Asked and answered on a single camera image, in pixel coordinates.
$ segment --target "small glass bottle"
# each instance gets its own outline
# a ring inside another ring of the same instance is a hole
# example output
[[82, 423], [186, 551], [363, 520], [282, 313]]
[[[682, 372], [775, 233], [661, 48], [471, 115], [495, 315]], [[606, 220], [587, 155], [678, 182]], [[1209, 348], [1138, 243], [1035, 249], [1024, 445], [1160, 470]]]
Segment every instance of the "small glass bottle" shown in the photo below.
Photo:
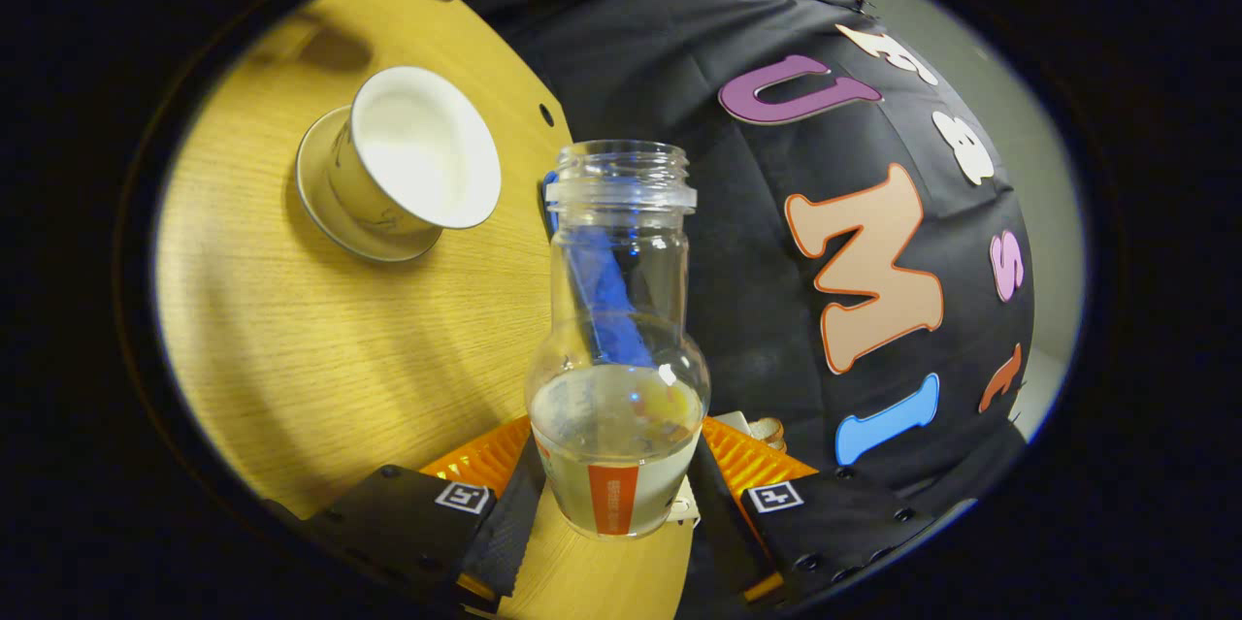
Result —
[[707, 365], [684, 331], [686, 166], [678, 147], [595, 139], [561, 150], [545, 190], [551, 332], [527, 413], [560, 511], [587, 537], [663, 524], [707, 415]]

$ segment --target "white cup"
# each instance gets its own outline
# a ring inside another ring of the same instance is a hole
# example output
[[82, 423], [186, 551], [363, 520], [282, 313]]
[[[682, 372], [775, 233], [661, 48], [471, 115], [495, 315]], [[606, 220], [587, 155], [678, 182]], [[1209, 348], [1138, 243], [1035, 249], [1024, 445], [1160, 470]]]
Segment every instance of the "white cup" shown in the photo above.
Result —
[[419, 67], [385, 68], [363, 84], [327, 168], [345, 212], [381, 236], [473, 227], [501, 195], [483, 117], [451, 82]]

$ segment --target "water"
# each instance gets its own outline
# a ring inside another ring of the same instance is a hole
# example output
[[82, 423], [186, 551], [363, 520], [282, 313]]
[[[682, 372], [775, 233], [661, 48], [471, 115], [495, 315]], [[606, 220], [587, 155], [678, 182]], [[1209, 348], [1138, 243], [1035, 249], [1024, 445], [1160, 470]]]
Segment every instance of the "water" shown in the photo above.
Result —
[[530, 406], [556, 503], [592, 537], [640, 537], [664, 522], [702, 421], [696, 390], [667, 367], [564, 373]]

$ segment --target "glass jar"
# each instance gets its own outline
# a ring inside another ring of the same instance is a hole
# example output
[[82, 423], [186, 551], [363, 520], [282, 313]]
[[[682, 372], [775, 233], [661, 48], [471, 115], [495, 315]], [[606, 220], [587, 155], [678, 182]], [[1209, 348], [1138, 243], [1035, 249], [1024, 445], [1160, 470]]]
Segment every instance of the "glass jar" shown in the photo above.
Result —
[[527, 413], [556, 503], [587, 537], [663, 524], [707, 415], [707, 365], [684, 331], [686, 166], [678, 147], [595, 139], [561, 150], [545, 190], [551, 332]]

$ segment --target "purple letter u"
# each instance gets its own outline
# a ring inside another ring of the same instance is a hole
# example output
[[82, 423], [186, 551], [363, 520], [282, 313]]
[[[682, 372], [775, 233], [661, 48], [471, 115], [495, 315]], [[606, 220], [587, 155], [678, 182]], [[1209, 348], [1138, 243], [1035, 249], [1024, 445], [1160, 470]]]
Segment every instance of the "purple letter u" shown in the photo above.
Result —
[[851, 77], [838, 77], [833, 86], [812, 94], [786, 99], [785, 103], [766, 103], [759, 99], [759, 92], [796, 80], [804, 75], [827, 75], [831, 70], [802, 55], [790, 55], [785, 60], [768, 67], [755, 68], [740, 77], [734, 77], [720, 89], [720, 106], [730, 116], [755, 125], [780, 125], [801, 121], [827, 108], [835, 108], [852, 99], [882, 99], [879, 92]]

